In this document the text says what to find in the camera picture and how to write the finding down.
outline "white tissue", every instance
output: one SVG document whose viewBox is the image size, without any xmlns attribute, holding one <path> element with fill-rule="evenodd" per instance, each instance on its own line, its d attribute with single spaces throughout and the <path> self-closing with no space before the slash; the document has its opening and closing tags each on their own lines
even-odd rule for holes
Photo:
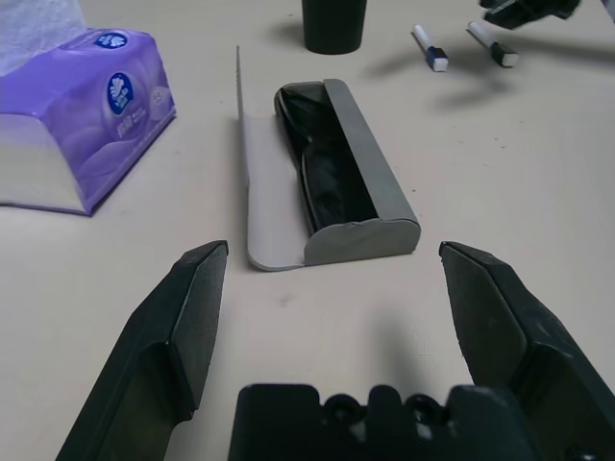
<svg viewBox="0 0 615 461">
<path fill-rule="evenodd" d="M 0 0 L 0 77 L 86 31 L 78 0 Z"/>
</svg>

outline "white marker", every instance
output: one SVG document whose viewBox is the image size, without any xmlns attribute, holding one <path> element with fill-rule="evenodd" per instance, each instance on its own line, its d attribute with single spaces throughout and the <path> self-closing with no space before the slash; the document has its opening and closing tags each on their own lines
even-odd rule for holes
<svg viewBox="0 0 615 461">
<path fill-rule="evenodd" d="M 478 22 L 472 21 L 469 23 L 468 32 L 489 50 L 493 61 L 502 67 L 514 67 L 519 62 L 519 55 L 517 53 L 496 41 Z"/>
<path fill-rule="evenodd" d="M 433 72 L 444 72 L 449 65 L 449 59 L 444 53 L 442 48 L 436 48 L 431 43 L 430 38 L 425 33 L 425 30 L 420 26 L 414 26 L 412 33 L 421 44 L 423 51 L 425 51 L 425 58 L 430 65 Z"/>
</svg>

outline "table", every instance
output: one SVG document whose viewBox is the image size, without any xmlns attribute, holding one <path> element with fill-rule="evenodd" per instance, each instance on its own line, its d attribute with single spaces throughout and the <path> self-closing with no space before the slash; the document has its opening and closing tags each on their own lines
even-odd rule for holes
<svg viewBox="0 0 615 461">
<path fill-rule="evenodd" d="M 375 384 L 443 402 L 471 381 L 437 254 L 456 240 L 509 262 L 615 390 L 615 27 L 598 1 L 500 33 L 501 69 L 464 31 L 473 0 L 380 0 L 363 45 L 301 45 L 297 0 L 82 0 L 95 26 L 158 41 L 179 116 L 97 214 L 0 209 L 0 450 L 60 450 L 117 336 L 183 251 L 230 241 L 201 410 L 166 460 L 224 460 L 239 390 L 306 382 L 365 402 Z M 433 74 L 421 23 L 450 58 Z M 253 105 L 281 85 L 338 78 L 353 91 L 423 227 L 414 255 L 266 274 L 246 262 L 235 53 Z"/>
</svg>

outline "black cup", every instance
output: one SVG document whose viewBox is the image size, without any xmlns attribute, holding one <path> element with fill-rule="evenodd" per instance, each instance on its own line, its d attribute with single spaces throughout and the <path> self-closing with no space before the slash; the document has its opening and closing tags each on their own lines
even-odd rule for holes
<svg viewBox="0 0 615 461">
<path fill-rule="evenodd" d="M 367 0 L 302 0 L 306 48 L 344 55 L 361 46 Z"/>
</svg>

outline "purple tissue box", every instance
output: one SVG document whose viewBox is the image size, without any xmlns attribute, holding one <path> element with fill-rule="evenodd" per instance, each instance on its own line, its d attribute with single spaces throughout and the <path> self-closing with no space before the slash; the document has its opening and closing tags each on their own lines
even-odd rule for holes
<svg viewBox="0 0 615 461">
<path fill-rule="evenodd" d="M 90 29 L 0 78 L 0 205 L 91 215 L 175 115 L 154 39 Z"/>
</svg>

